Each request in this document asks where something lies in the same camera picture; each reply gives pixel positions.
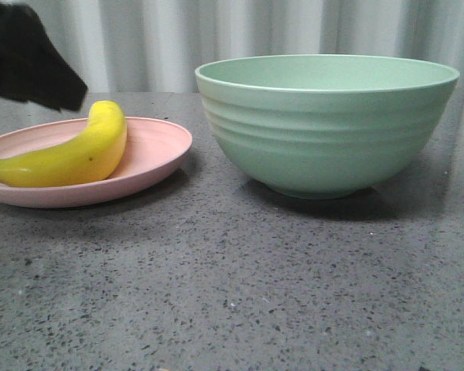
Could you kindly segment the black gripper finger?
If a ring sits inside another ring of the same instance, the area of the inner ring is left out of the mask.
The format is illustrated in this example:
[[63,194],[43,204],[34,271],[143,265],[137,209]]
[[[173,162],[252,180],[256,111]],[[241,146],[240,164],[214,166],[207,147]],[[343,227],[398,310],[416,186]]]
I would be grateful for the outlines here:
[[37,13],[26,4],[0,2],[0,97],[79,111],[86,93]]

